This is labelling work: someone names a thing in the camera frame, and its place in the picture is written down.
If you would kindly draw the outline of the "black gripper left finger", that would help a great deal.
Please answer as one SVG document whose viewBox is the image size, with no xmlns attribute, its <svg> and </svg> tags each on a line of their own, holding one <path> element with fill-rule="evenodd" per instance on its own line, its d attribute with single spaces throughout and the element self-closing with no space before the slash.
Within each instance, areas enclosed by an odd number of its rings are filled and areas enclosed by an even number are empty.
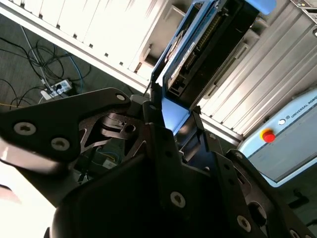
<svg viewBox="0 0 317 238">
<path fill-rule="evenodd" d="M 144 155 L 153 161 L 159 178 L 179 179 L 182 164 L 163 121 L 161 88 L 154 87 L 151 99 L 134 116 L 128 113 L 132 107 L 124 93 L 107 88 L 4 113 L 1 159 L 59 178 L 68 174 L 82 152 L 120 138 L 132 145 L 121 164 Z"/>
</svg>

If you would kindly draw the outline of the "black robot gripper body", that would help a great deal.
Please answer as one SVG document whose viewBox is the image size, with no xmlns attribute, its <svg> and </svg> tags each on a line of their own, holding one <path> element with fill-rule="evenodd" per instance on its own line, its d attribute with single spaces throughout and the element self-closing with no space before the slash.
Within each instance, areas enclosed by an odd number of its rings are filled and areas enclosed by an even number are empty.
<svg viewBox="0 0 317 238">
<path fill-rule="evenodd" d="M 233 171 L 221 155 L 199 152 L 182 164 L 179 179 L 159 178 L 153 161 L 138 155 L 67 195 L 50 237 L 237 238 L 237 214 L 220 190 L 219 168 Z"/>
</svg>

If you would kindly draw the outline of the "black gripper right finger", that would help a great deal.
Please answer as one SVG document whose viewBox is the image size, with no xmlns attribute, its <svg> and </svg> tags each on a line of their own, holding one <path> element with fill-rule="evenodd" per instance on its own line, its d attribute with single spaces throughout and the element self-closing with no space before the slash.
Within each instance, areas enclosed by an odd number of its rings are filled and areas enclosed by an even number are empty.
<svg viewBox="0 0 317 238">
<path fill-rule="evenodd" d="M 200 143 L 192 166 L 208 174 L 200 200 L 202 219 L 192 237 L 314 237 L 241 152 L 223 154 L 218 139 L 204 130 L 198 111 L 192 116 Z"/>
</svg>

